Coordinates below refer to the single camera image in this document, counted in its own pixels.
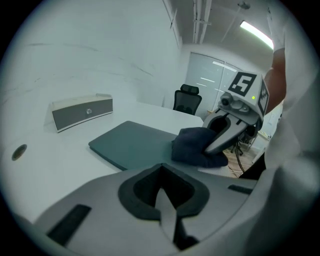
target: ceiling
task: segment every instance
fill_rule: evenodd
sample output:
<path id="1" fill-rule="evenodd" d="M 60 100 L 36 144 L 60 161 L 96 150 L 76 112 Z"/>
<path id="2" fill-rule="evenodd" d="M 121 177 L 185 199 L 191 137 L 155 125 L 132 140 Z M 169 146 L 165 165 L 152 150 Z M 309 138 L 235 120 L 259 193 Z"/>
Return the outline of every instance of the ceiling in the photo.
<path id="1" fill-rule="evenodd" d="M 267 68 L 271 64 L 272 49 L 262 40 L 240 27 L 240 23 L 244 20 L 270 37 L 267 0 L 246 0 L 245 2 L 250 4 L 248 10 L 239 8 L 238 3 L 242 3 L 242 0 L 212 0 L 208 20 L 211 25 L 207 26 L 203 43 L 226 48 L 262 68 Z M 192 43 L 193 0 L 171 0 L 171 4 L 174 9 L 178 10 L 177 24 L 182 34 L 183 43 Z"/>

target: black rubber pad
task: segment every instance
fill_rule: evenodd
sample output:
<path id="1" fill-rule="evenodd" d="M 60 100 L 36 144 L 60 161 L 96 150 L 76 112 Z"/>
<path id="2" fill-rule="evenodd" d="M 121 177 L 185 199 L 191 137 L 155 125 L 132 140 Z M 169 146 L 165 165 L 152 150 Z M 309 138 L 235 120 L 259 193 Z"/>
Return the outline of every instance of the black rubber pad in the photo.
<path id="1" fill-rule="evenodd" d="M 251 188 L 247 188 L 244 186 L 238 186 L 238 185 L 230 185 L 228 187 L 228 189 L 233 190 L 233 191 L 237 191 L 237 192 L 240 192 L 243 194 L 247 194 L 247 195 L 250 195 L 251 192 L 253 191 L 253 189 L 251 189 Z"/>
<path id="2" fill-rule="evenodd" d="M 88 206 L 77 204 L 48 232 L 47 236 L 58 244 L 65 246 L 90 210 L 91 208 Z"/>

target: fluorescent light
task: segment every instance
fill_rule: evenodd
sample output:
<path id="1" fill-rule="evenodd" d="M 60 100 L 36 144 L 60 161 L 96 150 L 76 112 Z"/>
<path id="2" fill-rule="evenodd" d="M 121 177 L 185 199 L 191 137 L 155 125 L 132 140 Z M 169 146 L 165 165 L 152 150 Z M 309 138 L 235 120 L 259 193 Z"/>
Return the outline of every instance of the fluorescent light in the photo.
<path id="1" fill-rule="evenodd" d="M 209 80 L 209 79 L 206 79 L 206 78 L 203 78 L 203 77 L 200 77 L 200 78 L 203 79 L 203 80 L 207 80 L 209 82 L 215 83 L 215 81 L 212 81 L 212 80 Z"/>
<path id="2" fill-rule="evenodd" d="M 254 34 L 256 37 L 260 38 L 268 46 L 270 46 L 271 49 L 274 48 L 274 43 L 272 42 L 272 40 L 269 37 L 267 37 L 264 33 L 262 33 L 259 29 L 255 28 L 254 26 L 250 25 L 245 21 L 241 22 L 240 27 Z"/>
<path id="3" fill-rule="evenodd" d="M 212 62 L 212 63 L 213 63 L 213 64 L 216 64 L 216 65 L 218 65 L 218 66 L 224 67 L 224 68 L 226 68 L 226 69 L 228 69 L 228 70 L 231 70 L 231 71 L 233 71 L 233 72 L 237 72 L 234 68 L 229 67 L 229 66 L 224 65 L 224 64 L 221 64 L 221 63 L 219 63 L 219 62 L 214 61 L 214 62 Z"/>

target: speaker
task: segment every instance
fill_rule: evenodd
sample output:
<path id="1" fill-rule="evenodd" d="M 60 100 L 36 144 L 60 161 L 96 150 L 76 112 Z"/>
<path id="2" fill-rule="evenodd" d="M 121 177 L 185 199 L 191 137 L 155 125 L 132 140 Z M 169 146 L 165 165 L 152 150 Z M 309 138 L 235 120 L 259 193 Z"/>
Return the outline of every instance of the speaker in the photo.
<path id="1" fill-rule="evenodd" d="M 97 93 L 52 102 L 51 111 L 59 133 L 82 122 L 113 112 L 113 99 L 109 94 Z"/>

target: floor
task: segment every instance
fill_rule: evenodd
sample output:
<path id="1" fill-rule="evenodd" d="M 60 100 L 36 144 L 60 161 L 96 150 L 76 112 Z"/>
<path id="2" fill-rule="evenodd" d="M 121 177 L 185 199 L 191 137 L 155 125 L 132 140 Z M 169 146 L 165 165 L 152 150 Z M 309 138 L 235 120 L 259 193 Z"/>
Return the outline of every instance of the floor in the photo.
<path id="1" fill-rule="evenodd" d="M 248 170 L 250 166 L 253 165 L 252 160 L 259 153 L 257 150 L 250 148 L 248 149 L 245 145 L 241 145 L 241 150 L 243 151 L 243 155 L 239 155 L 240 163 L 244 169 L 244 171 Z M 235 176 L 239 177 L 242 174 L 241 168 L 238 164 L 237 157 L 235 151 L 231 153 L 231 148 L 223 151 L 226 157 L 229 160 L 229 170 Z"/>

